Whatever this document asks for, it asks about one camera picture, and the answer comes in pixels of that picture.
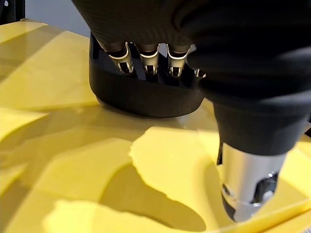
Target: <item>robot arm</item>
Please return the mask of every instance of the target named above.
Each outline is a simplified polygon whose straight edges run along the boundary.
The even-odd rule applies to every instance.
[[[311,4],[308,0],[72,0],[120,74],[157,75],[185,61],[202,78],[222,140],[224,207],[249,219],[274,194],[278,173],[311,113]],[[190,45],[196,51],[189,54]]]

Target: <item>black plastic housing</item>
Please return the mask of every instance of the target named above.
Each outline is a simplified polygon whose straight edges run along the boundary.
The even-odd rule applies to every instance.
[[[185,65],[180,80],[168,73],[167,58],[159,54],[158,73],[146,76],[138,51],[129,44],[135,72],[122,75],[111,58],[90,37],[89,81],[96,97],[116,108],[147,117],[177,117],[195,111],[204,96],[193,69]]]

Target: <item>metal connector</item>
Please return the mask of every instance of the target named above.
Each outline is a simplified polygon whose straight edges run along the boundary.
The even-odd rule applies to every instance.
[[[176,53],[170,49],[169,45],[166,46],[168,50],[169,73],[173,77],[178,78],[181,76],[181,73],[183,71],[189,49],[183,53]]]
[[[223,144],[222,196],[232,220],[248,220],[273,197],[285,157],[249,154]]]
[[[134,71],[134,65],[132,61],[131,51],[128,48],[128,43],[125,43],[125,53],[124,55],[117,57],[109,54],[113,63],[121,71],[122,74],[130,74]]]
[[[197,68],[194,70],[194,75],[197,77],[197,78],[205,78],[206,77],[206,73],[204,71],[202,71],[201,69]]]
[[[139,55],[145,73],[148,75],[157,74],[159,45],[156,47],[156,50],[154,51],[153,54],[150,54],[150,52],[144,53],[142,51],[139,51]]]

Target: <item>yellow table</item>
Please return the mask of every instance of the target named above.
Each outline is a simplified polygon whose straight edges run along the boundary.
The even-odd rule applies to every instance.
[[[0,232],[282,232],[275,226],[311,209],[310,138],[290,152],[275,198],[234,223],[211,109],[205,100],[187,116],[148,119],[100,106],[88,38],[0,26]],[[311,225],[298,222],[291,232]]]

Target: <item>yellow sheet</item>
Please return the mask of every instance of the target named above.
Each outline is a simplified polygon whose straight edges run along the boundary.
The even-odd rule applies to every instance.
[[[0,26],[0,232],[262,232],[311,208],[311,140],[275,198],[233,223],[220,199],[211,104],[171,119],[100,106],[88,38],[35,22]]]

